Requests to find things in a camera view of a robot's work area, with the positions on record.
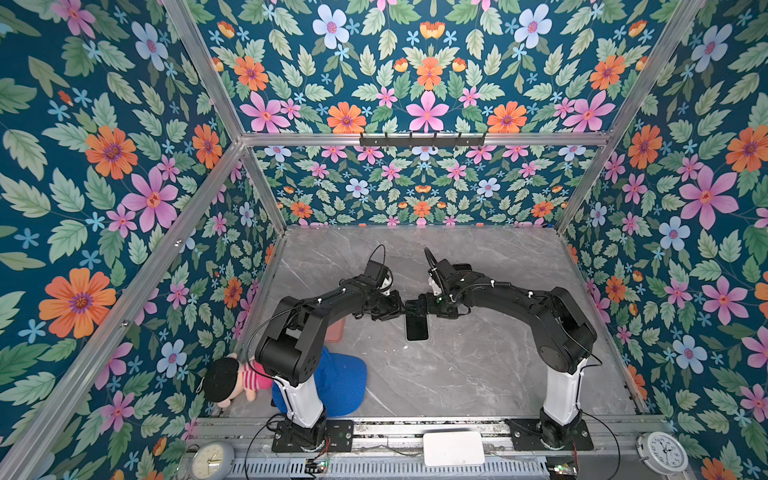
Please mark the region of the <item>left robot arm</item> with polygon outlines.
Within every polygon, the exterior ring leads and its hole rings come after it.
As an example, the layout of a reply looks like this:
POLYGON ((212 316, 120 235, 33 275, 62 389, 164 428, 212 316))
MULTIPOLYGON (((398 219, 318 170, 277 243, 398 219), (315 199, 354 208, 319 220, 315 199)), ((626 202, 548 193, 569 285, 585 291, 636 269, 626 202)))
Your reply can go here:
POLYGON ((315 372, 320 364, 328 327, 352 315, 388 321, 403 313, 393 273, 386 266, 386 247, 373 250, 364 271, 342 279, 336 288, 314 297, 286 296, 264 323, 254 360, 277 386, 286 407, 278 432, 304 451, 327 445, 327 407, 320 399, 315 372))

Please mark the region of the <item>pink phone case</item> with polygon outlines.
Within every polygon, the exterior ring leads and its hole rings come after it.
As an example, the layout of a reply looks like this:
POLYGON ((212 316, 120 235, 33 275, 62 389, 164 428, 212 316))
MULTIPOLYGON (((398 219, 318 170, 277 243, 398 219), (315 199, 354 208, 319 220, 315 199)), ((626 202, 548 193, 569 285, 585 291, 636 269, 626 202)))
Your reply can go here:
POLYGON ((325 333, 324 342, 329 344, 340 343, 343 340, 345 330, 345 318, 331 324, 325 333))

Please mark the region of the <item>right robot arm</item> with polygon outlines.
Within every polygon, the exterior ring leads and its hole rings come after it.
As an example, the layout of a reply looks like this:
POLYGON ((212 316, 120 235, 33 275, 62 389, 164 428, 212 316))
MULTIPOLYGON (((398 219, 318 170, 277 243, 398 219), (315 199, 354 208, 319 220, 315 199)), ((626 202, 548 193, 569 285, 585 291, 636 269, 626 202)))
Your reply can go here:
POLYGON ((476 271, 469 264, 438 260, 429 248, 424 253, 432 288, 420 300, 426 315, 457 319, 485 309, 529 328, 535 351, 547 368, 538 428, 531 434, 550 450, 571 446, 583 423, 583 378, 597 340, 596 330, 571 293, 562 287, 519 287, 476 271))

